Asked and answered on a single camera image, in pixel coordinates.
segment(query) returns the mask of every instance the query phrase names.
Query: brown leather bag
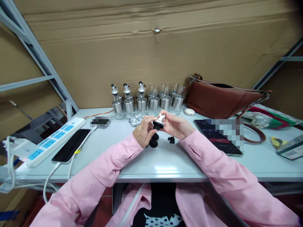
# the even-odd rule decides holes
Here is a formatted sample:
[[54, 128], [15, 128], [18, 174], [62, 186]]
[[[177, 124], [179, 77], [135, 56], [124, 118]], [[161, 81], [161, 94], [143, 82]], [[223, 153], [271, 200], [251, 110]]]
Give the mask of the brown leather bag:
[[[239, 119], [253, 105], [268, 99], [271, 92], [209, 82], [203, 80], [199, 74], [194, 74], [190, 78], [188, 108], [212, 119], [228, 119], [242, 111], [237, 117]], [[256, 131], [261, 137], [260, 141], [244, 138], [245, 141], [250, 143], [265, 141], [266, 137], [262, 131], [252, 125], [244, 125]]]

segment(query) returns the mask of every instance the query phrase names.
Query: black rubber stopper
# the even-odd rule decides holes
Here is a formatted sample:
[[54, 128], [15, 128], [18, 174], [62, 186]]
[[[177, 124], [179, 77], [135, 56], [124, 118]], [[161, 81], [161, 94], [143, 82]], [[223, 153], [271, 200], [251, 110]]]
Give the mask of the black rubber stopper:
[[152, 147], [152, 148], [155, 148], [158, 146], [158, 142], [154, 139], [151, 139], [150, 142], [149, 142], [149, 145]]
[[157, 129], [158, 131], [163, 128], [163, 125], [158, 122], [153, 122], [153, 124], [154, 124], [154, 129]]
[[159, 139], [159, 135], [155, 133], [155, 134], [152, 136], [152, 139], [158, 140], [158, 139]]

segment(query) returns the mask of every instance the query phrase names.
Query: yellow object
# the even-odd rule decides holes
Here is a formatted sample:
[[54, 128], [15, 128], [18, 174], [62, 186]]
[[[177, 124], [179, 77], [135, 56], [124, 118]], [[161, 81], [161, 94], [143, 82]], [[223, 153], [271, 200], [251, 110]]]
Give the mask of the yellow object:
[[271, 144], [272, 144], [275, 148], [279, 148], [280, 146], [282, 146], [282, 145], [284, 145], [284, 144], [287, 143], [287, 141], [278, 139], [278, 138], [276, 138], [276, 137], [271, 137], [270, 140], [271, 140]]
[[80, 151], [81, 151], [81, 148], [79, 148], [78, 150], [76, 150], [74, 154], [78, 154], [78, 153], [80, 153]]

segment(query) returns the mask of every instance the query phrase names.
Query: smartphone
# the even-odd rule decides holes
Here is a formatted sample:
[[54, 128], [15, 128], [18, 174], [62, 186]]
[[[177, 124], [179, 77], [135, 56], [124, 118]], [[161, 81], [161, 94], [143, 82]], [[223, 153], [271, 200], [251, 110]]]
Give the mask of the smartphone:
[[240, 151], [232, 142], [230, 142], [225, 136], [223, 136], [214, 125], [208, 124], [205, 120], [195, 120], [197, 127], [200, 129], [205, 137], [216, 148], [223, 151], [229, 156], [242, 156], [243, 152]]
[[71, 160], [76, 149], [81, 145], [90, 131], [90, 129], [79, 129], [76, 131], [75, 134], [69, 138], [67, 143], [64, 144], [64, 146], [53, 157], [52, 161], [68, 163]]

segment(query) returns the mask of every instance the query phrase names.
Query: cardboard box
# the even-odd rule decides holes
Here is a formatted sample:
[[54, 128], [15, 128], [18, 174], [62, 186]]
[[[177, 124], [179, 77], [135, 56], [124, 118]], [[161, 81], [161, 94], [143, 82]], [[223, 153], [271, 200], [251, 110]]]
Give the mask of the cardboard box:
[[289, 141], [277, 149], [277, 154], [290, 160], [303, 157], [303, 135]]
[[0, 193], [0, 227], [19, 226], [36, 199], [38, 191], [13, 189], [8, 194]]
[[287, 0], [14, 2], [79, 108], [194, 73], [251, 88], [302, 37]]

